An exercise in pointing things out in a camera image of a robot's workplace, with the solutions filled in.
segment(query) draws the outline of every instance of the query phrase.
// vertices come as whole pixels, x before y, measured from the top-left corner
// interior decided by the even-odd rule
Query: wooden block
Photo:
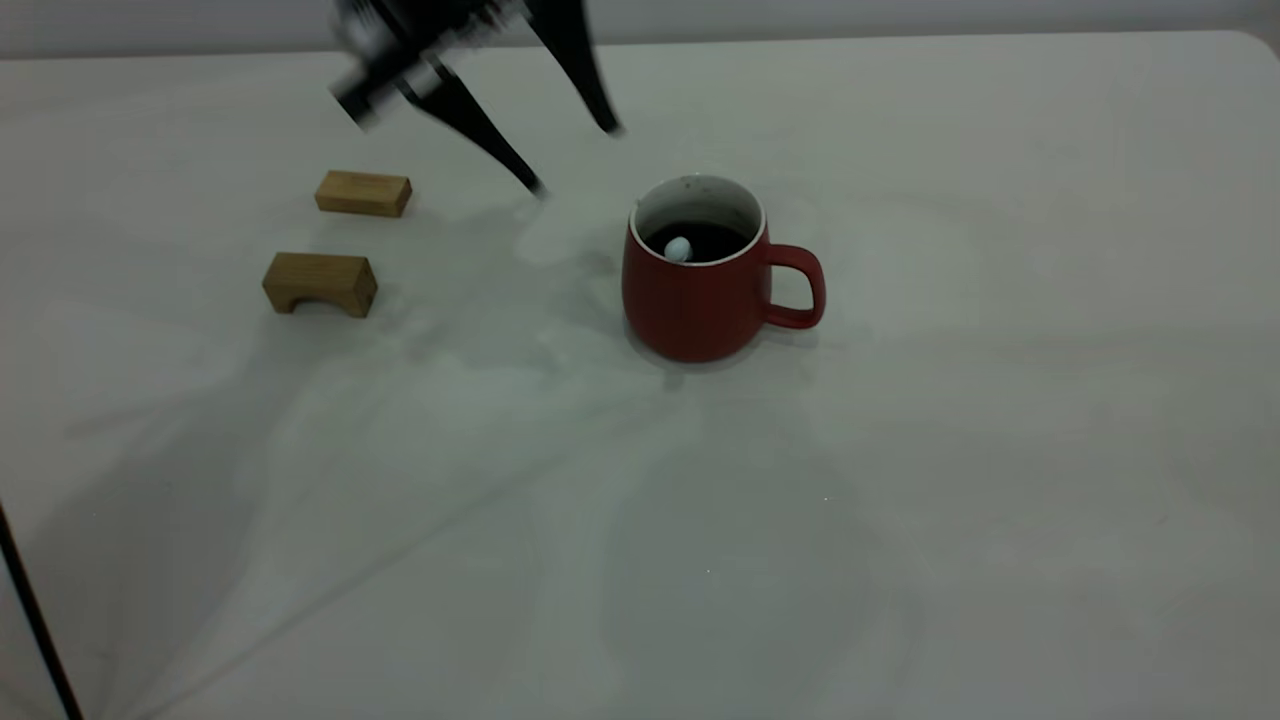
[[[276,252],[262,290],[276,313],[289,314],[298,302],[320,300],[364,318],[378,295],[378,281],[367,258]]]
[[[316,191],[316,206],[329,213],[399,218],[412,193],[408,178],[329,170]]]

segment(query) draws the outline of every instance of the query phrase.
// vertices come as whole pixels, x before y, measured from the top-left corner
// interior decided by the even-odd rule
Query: white table
[[[600,55],[621,141],[541,50],[460,65],[544,202],[362,135],[338,55],[0,64],[0,495],[91,717],[1280,712],[1263,45]],[[411,210],[316,211],[330,168]],[[628,340],[689,170],[822,258],[817,332]],[[282,250],[369,256],[370,318],[274,315]]]

